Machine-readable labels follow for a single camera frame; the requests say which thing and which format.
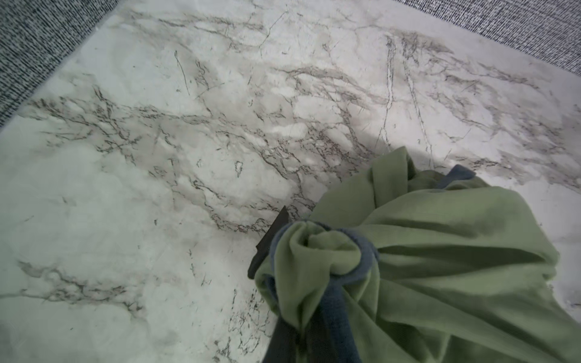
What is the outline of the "green cloth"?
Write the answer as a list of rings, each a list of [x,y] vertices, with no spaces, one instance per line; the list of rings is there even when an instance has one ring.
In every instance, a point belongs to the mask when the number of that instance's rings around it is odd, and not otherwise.
[[[405,148],[277,233],[254,278],[267,362],[578,362],[559,255],[516,192],[416,169]]]

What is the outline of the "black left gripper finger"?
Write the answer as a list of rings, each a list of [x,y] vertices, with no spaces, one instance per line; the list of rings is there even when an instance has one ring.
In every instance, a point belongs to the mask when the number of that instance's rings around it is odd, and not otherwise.
[[[264,262],[266,257],[269,255],[270,247],[272,242],[275,239],[275,236],[279,231],[282,230],[290,222],[290,215],[287,211],[287,207],[283,207],[278,216],[275,218],[275,221],[269,227],[268,231],[264,236],[261,238],[260,242],[256,246],[256,253],[251,260],[251,264],[248,268],[248,278],[254,280],[255,275],[257,273],[258,268]]]

